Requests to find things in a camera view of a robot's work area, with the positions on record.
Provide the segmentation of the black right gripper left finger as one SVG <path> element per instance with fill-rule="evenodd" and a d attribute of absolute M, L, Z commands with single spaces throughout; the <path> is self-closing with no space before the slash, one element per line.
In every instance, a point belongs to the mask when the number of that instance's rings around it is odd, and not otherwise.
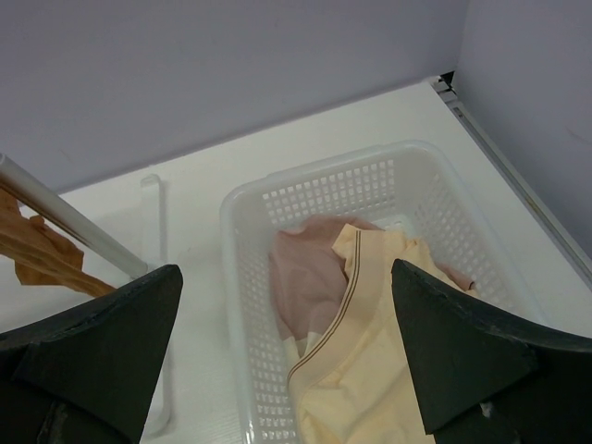
<path fill-rule="evenodd" d="M 139 442 L 182 287 L 180 268 L 163 265 L 2 333 L 2 442 Z"/>

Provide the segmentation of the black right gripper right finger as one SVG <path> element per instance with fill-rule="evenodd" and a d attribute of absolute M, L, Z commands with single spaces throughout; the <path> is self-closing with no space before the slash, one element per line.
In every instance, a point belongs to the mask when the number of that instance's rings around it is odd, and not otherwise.
<path fill-rule="evenodd" d="M 588 443 L 591 340 L 394 262 L 392 295 L 425 431 L 438 443 Z"/>

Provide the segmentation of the beige underwear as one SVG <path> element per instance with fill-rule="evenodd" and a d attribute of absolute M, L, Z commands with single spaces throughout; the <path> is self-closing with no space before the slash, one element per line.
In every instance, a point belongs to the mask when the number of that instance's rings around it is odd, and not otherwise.
<path fill-rule="evenodd" d="M 401 231 L 359 230 L 341 308 L 289 371 L 304 443 L 431 443 L 397 322 L 391 268 L 407 261 L 449 283 L 427 243 Z"/>

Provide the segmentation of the brown underwear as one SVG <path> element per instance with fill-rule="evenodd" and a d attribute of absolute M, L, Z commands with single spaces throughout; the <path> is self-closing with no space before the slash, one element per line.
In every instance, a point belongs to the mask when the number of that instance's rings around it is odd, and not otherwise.
<path fill-rule="evenodd" d="M 1 254 L 14 261 L 23 286 L 63 286 L 94 298 L 115 290 L 84 273 L 84 252 L 42 216 L 23 216 L 18 199 L 7 191 L 1 191 Z"/>

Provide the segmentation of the pink underwear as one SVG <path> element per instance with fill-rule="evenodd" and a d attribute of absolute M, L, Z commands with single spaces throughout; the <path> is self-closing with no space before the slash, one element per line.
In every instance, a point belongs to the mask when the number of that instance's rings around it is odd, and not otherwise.
<path fill-rule="evenodd" d="M 337 316 L 351 278 L 356 232 L 376 229 L 356 217 L 312 216 L 275 236 L 269 254 L 272 304 L 292 360 L 309 352 Z"/>

